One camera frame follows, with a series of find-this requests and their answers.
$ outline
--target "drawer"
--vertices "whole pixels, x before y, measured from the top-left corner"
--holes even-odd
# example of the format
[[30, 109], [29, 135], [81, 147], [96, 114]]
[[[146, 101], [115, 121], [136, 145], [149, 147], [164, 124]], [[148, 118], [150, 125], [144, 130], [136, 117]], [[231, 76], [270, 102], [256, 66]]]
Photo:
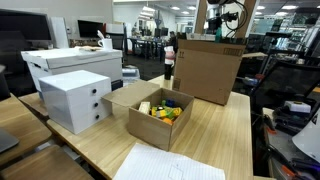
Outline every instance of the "drawer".
[[100, 117], [105, 117], [108, 112], [112, 112], [112, 103], [103, 100], [92, 100], [87, 104], [79, 104], [70, 107], [70, 114], [73, 121], [77, 121], [88, 114], [97, 113]]
[[73, 121], [73, 127], [74, 127], [74, 133], [77, 134], [84, 129], [87, 129], [88, 127], [92, 126], [93, 124], [99, 122], [100, 120], [106, 118], [108, 115], [110, 115], [112, 109], [112, 104], [105, 104], [97, 109], [87, 112], [85, 114], [73, 112], [74, 115], [72, 116]]
[[70, 90], [67, 92], [69, 107], [100, 100], [102, 96], [109, 92], [111, 92], [111, 86], [103, 82]]

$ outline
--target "cable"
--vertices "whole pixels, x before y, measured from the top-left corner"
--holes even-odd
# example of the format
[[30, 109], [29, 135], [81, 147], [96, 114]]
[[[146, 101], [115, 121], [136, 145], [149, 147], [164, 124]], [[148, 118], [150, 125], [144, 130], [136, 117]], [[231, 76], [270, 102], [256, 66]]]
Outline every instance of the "cable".
[[227, 21], [225, 21], [225, 24], [226, 24], [227, 28], [228, 28], [229, 30], [231, 30], [231, 31], [227, 34], [227, 36], [228, 36], [231, 32], [234, 32], [234, 35], [233, 35], [233, 36], [235, 36], [236, 31], [239, 30], [240, 28], [242, 28], [242, 27], [245, 25], [245, 23], [246, 23], [246, 21], [247, 21], [247, 18], [248, 18], [247, 8], [246, 8], [242, 3], [238, 2], [237, 0], [234, 0], [234, 3], [236, 3], [236, 4], [239, 6], [240, 9], [241, 9], [241, 6], [242, 6], [243, 9], [241, 9], [241, 10], [242, 10], [242, 11], [244, 10], [244, 18], [243, 18], [243, 20], [242, 20], [241, 23], [240, 23], [240, 18], [239, 18], [239, 16], [238, 16], [238, 18], [237, 18], [237, 19], [238, 19], [238, 26], [237, 26], [236, 28], [231, 28], [231, 27], [228, 25]]

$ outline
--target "white paper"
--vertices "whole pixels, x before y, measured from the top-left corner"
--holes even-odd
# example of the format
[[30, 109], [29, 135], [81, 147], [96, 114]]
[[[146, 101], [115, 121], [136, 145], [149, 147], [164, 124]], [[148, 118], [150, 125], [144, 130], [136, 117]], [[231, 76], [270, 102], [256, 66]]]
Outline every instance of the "white paper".
[[186, 156], [136, 144], [118, 170], [115, 180], [224, 180], [221, 169]]

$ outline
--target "computer monitor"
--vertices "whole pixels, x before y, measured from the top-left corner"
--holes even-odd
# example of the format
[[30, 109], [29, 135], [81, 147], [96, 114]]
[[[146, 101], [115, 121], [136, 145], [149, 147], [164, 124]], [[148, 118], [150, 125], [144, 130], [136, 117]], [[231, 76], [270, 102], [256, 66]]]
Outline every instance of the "computer monitor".
[[320, 82], [320, 67], [276, 61], [251, 92], [252, 105], [274, 109], [285, 101], [306, 98]]
[[46, 14], [0, 9], [0, 31], [20, 31], [27, 41], [51, 40]]
[[102, 31], [103, 23], [78, 20], [80, 37], [98, 38], [97, 31]]
[[161, 28], [161, 36], [168, 36], [169, 29], [168, 28]]

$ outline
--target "wooden desk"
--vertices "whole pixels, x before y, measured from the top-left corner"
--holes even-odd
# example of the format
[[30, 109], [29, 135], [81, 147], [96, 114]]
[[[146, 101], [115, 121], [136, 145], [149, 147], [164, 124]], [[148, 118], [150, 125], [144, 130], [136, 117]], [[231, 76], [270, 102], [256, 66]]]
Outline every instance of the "wooden desk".
[[[163, 76], [151, 80], [171, 85]], [[126, 129], [128, 109], [114, 105], [113, 115], [74, 135], [48, 120], [57, 133], [106, 178], [113, 178], [135, 143]], [[224, 170], [226, 179], [253, 179], [249, 97], [231, 93], [225, 107], [196, 99], [191, 119], [170, 150]]]
[[93, 179], [59, 146], [49, 146], [1, 172], [4, 179]]
[[316, 88], [314, 88], [313, 92], [320, 93], [320, 87], [316, 87]]
[[26, 104], [29, 109], [35, 113], [39, 113], [41, 119], [48, 120], [48, 111], [44, 102], [40, 99], [38, 93], [28, 94], [26, 96], [19, 97], [24, 104]]
[[20, 140], [0, 154], [0, 165], [23, 155], [46, 142], [51, 132], [13, 94], [0, 102], [0, 127]]

